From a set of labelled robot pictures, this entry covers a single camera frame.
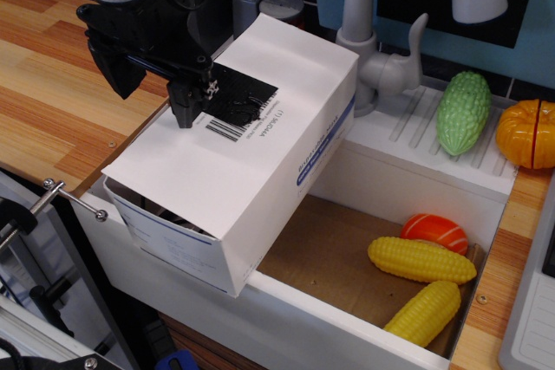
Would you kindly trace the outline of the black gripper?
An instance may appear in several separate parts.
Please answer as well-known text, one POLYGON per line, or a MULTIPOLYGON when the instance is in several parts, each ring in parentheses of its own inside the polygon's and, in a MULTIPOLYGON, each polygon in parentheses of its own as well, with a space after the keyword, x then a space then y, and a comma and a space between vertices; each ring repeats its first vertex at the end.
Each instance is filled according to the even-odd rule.
POLYGON ((171 79, 170 105, 179 128, 190 128, 219 91, 212 59, 189 32, 189 15, 204 0, 95 0, 78 11, 88 48, 110 87, 126 100, 147 71, 171 79))

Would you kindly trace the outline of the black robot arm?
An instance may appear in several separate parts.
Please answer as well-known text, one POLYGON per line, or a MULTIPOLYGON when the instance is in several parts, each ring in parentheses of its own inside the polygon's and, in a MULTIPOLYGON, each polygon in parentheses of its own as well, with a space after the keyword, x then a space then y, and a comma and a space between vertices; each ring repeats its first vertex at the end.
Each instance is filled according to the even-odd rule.
POLYGON ((148 73, 167 81, 179 127, 189 128, 218 90, 212 58, 189 32, 189 16, 207 0, 94 0, 76 14, 86 23, 97 68, 122 98, 148 73))

